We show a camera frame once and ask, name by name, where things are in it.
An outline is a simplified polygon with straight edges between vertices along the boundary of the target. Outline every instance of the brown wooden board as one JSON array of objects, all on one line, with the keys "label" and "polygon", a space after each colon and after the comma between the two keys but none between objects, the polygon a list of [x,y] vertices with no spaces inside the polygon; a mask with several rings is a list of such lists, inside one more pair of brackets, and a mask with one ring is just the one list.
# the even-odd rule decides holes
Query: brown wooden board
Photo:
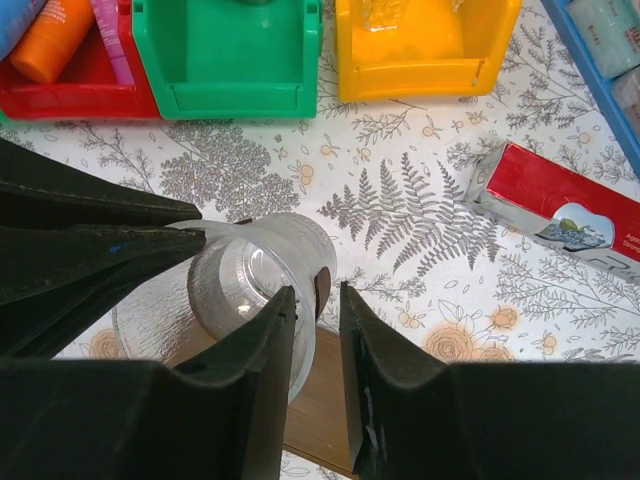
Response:
[{"label": "brown wooden board", "polygon": [[341,475],[357,478],[351,474],[349,459],[340,337],[324,328],[316,328],[311,373],[289,405],[284,448]]}]

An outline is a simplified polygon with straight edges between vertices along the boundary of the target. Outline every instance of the orange bottle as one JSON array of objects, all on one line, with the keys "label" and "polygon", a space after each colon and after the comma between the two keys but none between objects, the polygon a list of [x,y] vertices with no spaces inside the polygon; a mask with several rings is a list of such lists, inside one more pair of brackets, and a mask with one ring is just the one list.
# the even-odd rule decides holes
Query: orange bottle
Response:
[{"label": "orange bottle", "polygon": [[11,63],[34,82],[55,82],[94,21],[90,0],[48,0],[11,53]]}]

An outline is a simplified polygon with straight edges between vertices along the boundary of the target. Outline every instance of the red and white box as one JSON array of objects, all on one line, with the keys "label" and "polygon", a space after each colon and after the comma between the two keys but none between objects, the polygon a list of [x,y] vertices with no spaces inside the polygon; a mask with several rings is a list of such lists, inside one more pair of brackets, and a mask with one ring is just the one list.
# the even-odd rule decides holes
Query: red and white box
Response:
[{"label": "red and white box", "polygon": [[465,204],[640,283],[640,204],[513,143],[478,164]]}]

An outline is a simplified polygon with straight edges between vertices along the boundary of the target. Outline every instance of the purple tube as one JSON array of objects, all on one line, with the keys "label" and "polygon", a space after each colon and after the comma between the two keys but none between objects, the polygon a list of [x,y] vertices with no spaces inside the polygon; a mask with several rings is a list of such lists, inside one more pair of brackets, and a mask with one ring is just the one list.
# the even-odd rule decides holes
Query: purple tube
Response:
[{"label": "purple tube", "polygon": [[135,81],[118,37],[118,0],[91,0],[91,5],[116,80],[120,85],[134,85]]}]

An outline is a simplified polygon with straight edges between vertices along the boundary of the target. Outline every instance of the table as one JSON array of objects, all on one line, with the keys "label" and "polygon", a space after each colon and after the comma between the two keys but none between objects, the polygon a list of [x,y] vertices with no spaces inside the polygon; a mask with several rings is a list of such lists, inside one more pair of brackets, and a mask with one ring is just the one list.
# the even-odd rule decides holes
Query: table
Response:
[{"label": "table", "polygon": [[[0,135],[93,175],[237,221],[318,221],[347,279],[389,325],[445,361],[634,362],[640,287],[481,219],[452,190],[509,139],[640,199],[640,184],[538,0],[525,0],[494,92],[342,104],[326,5],[315,120],[2,125]],[[450,212],[435,221],[416,205]],[[425,231],[445,233],[425,245]],[[336,330],[334,291],[321,319]],[[108,316],[62,353],[119,355]],[[282,477],[338,479],[285,453]]]}]

